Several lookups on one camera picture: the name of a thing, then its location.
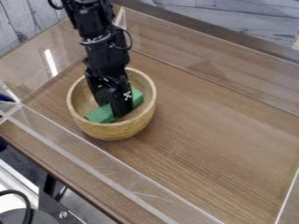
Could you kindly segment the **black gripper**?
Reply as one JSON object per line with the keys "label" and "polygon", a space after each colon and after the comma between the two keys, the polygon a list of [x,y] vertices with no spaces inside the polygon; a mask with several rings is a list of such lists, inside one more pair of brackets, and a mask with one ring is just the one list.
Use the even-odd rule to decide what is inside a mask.
{"label": "black gripper", "polygon": [[111,104],[115,117],[133,109],[132,88],[125,67],[129,62],[131,45],[125,36],[80,38],[87,51],[84,64],[88,87],[99,106]]}

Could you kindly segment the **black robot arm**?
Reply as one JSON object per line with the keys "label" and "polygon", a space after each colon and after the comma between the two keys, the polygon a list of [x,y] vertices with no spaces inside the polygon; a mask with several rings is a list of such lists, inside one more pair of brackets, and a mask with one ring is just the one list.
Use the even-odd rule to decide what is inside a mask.
{"label": "black robot arm", "polygon": [[47,1],[56,11],[65,10],[79,31],[79,43],[87,52],[84,75],[96,103],[111,107],[113,117],[124,116],[133,109],[127,75],[132,44],[127,43],[128,32],[113,25],[111,0],[60,0],[60,5]]}

